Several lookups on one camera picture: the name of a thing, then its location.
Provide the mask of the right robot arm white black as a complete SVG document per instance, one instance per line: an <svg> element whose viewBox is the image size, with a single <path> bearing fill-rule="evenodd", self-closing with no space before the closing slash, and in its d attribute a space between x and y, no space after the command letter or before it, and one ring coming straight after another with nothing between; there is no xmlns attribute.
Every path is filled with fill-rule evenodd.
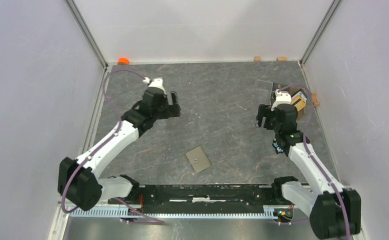
<svg viewBox="0 0 389 240"><path fill-rule="evenodd" d="M288 103L258 107L256 125L275 133L272 146L276 154L285 154L309 184L306 188L292 176L276 178L271 198L277 204L290 201L297 206L308 217L318 239L350 239L361 232L362 199L327 170L298 129L297 117L297 109Z"/></svg>

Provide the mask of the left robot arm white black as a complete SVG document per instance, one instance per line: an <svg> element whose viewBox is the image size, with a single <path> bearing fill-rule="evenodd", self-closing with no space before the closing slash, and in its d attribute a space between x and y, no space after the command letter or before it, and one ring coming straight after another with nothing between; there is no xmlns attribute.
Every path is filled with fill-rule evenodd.
<svg viewBox="0 0 389 240"><path fill-rule="evenodd" d="M59 164L57 191L65 213L66 201L88 211L99 201L122 198L133 204L140 197L137 182L128 176L101 178L102 172L126 147L150 130L157 120L180 117L178 94L166 94L159 87L148 87L131 109L92 148L75 159L65 157Z"/></svg>

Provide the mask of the olive card holder wallet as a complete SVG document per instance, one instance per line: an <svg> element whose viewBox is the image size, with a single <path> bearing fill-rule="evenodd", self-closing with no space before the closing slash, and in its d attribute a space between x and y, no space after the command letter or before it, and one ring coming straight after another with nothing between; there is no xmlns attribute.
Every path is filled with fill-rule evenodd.
<svg viewBox="0 0 389 240"><path fill-rule="evenodd" d="M186 157L196 173L200 173L212 166L201 146L187 152Z"/></svg>

